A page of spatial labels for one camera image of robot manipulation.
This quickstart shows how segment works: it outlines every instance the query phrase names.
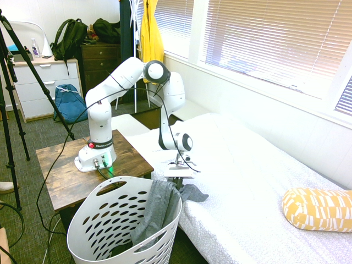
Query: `wooden table top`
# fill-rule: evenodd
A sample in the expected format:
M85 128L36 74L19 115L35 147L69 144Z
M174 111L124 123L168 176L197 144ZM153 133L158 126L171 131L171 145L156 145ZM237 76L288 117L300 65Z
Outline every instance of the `wooden table top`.
M110 171L115 176L141 177L154 171L119 131L113 131L113 140L117 159ZM76 168L74 158L85 144L84 139L66 143L63 153L50 171L46 185L55 211L84 201L96 186L105 181L97 170L83 173ZM59 144L36 150L44 178L62 147L63 144ZM105 169L102 172L109 176Z

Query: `bed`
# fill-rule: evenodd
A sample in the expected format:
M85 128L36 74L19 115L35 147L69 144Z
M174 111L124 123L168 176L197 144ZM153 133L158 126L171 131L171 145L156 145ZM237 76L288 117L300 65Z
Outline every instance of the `bed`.
M218 114L176 122L187 132L201 171L193 183L209 194L183 204L179 224L208 263L352 263L352 234L300 230L282 214L290 188L341 188L276 148L264 138ZM155 169L163 171L176 151L158 146L158 130L127 137Z

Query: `white wall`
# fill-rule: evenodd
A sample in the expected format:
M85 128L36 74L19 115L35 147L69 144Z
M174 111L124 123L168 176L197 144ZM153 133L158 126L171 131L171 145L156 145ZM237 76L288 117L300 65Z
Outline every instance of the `white wall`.
M351 129L171 57L164 62L169 70L181 74L188 100L240 119L292 157L352 189Z
M62 22L70 18L80 18L88 26L98 18L106 19L110 23L120 21L118 0L0 0L0 8L8 20L26 20L39 24L44 29L49 43L55 40ZM38 27L23 23L11 24L24 46L30 48L31 38L34 37L42 50L43 37ZM1 30L6 45L12 45L13 41L2 24ZM4 96L7 109L10 109L11 102L7 91Z

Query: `gray cloth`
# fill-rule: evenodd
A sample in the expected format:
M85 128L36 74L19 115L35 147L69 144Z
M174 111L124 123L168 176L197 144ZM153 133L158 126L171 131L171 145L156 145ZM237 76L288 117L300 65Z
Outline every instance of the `gray cloth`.
M149 238L173 221L173 215L180 197L182 202L186 200L203 202L209 195L203 194L193 184L186 184L179 192L172 182L153 181L144 211L144 218L131 233L133 245ZM146 250L157 242L158 238L142 247L140 251Z

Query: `laundry basket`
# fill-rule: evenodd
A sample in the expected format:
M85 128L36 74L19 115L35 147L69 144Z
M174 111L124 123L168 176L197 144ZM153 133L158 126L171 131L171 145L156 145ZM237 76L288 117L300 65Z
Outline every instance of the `laundry basket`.
M118 182L123 186L102 195L104 187ZM96 187L72 219L67 245L76 264L164 264L168 263L182 202L178 202L173 221L152 237L125 252L111 257L112 250L131 241L131 232L144 216L152 180L122 176L104 181ZM141 247L158 238L149 249Z

